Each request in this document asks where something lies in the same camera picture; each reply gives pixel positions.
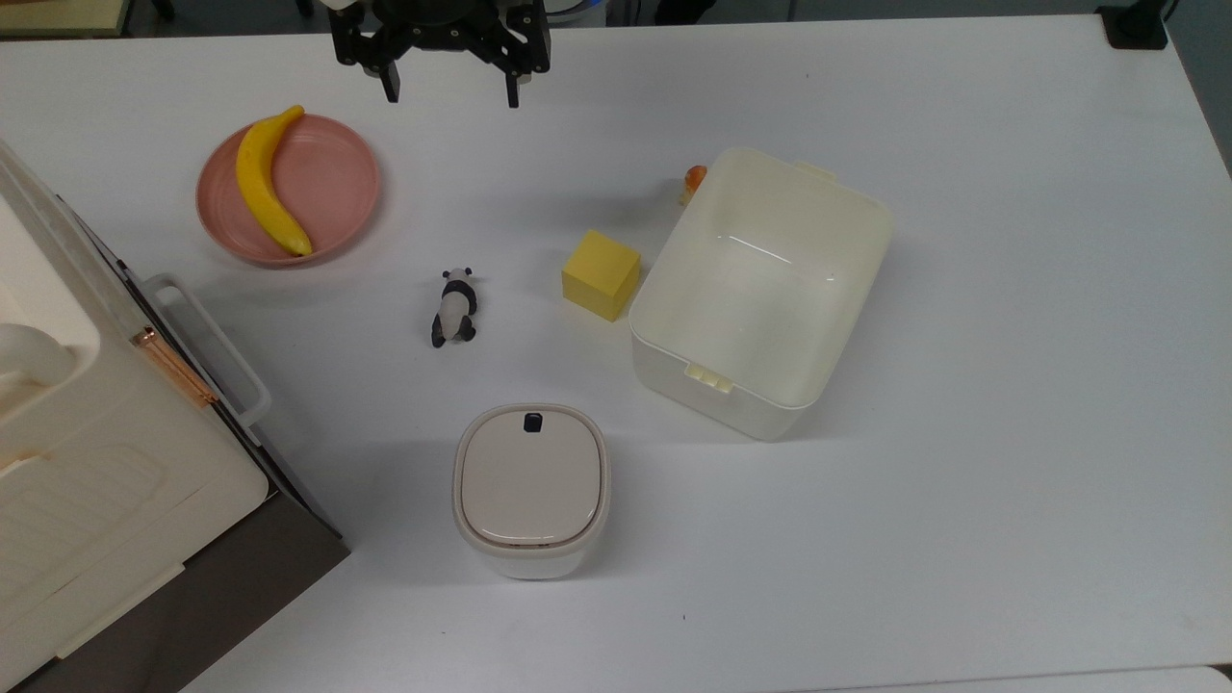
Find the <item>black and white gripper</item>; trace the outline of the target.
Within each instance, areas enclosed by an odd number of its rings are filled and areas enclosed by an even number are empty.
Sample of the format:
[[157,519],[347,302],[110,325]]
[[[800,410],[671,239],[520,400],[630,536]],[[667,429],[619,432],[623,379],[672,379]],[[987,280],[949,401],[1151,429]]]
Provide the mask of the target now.
[[543,4],[493,1],[375,1],[381,27],[361,31],[363,6],[326,9],[333,49],[342,65],[362,67],[377,79],[384,97],[397,104],[400,78],[395,58],[410,48],[471,51],[504,74],[508,105],[520,106],[520,86],[549,72],[549,18]]

